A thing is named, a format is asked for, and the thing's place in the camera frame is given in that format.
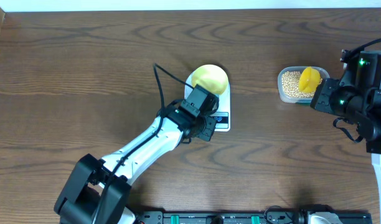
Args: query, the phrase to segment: green led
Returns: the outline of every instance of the green led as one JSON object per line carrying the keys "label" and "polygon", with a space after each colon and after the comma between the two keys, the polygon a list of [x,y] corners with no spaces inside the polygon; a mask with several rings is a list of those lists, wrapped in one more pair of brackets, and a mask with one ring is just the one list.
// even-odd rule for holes
{"label": "green led", "polygon": [[365,62],[366,62],[366,61],[364,61],[364,59],[363,59],[363,58],[361,58],[361,59],[360,59],[360,61],[359,61],[359,64],[360,64],[360,65],[364,65],[364,64],[365,64]]}

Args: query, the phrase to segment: brown wood surface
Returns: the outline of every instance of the brown wood surface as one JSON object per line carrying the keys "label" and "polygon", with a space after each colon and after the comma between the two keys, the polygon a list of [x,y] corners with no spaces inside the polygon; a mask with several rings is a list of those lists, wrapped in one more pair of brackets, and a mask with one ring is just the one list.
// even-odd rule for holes
{"label": "brown wood surface", "polygon": [[[232,129],[162,156],[131,205],[264,210],[323,203],[379,223],[370,154],[334,116],[279,99],[277,76],[342,75],[341,49],[381,37],[381,9],[9,13],[0,36],[0,223],[57,223],[73,165],[144,131],[159,109],[152,63],[181,79],[228,70]],[[371,49],[381,49],[381,44]],[[184,87],[161,75],[166,101]]]}

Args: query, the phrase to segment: white wall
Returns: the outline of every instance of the white wall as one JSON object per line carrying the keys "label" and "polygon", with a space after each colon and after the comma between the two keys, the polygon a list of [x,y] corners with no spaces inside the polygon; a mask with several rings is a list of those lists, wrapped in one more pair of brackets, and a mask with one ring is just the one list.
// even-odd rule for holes
{"label": "white wall", "polygon": [[381,0],[0,0],[5,12],[381,7]]}

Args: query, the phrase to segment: green clip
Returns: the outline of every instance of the green clip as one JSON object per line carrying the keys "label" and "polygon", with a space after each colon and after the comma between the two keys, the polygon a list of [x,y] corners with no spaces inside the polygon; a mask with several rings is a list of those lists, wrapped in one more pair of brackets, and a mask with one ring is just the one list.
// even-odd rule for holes
{"label": "green clip", "polygon": [[252,216],[252,224],[260,224],[260,217],[259,216]]}
{"label": "green clip", "polygon": [[179,224],[179,215],[171,215],[171,224]]}

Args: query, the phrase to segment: wood grain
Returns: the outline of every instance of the wood grain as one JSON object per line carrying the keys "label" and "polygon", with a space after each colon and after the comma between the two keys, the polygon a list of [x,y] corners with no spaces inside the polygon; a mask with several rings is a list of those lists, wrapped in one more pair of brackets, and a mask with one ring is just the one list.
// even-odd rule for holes
{"label": "wood grain", "polygon": [[[341,49],[379,37],[381,9],[10,13],[0,36],[0,223],[58,222],[53,206],[79,158],[109,154],[151,124],[153,62],[183,80],[200,65],[223,66],[232,129],[162,156],[130,205],[326,203],[368,210],[379,223],[364,144],[336,131],[333,116],[283,103],[277,90],[288,66],[340,77]],[[183,86],[161,81],[166,101],[182,96]]]}

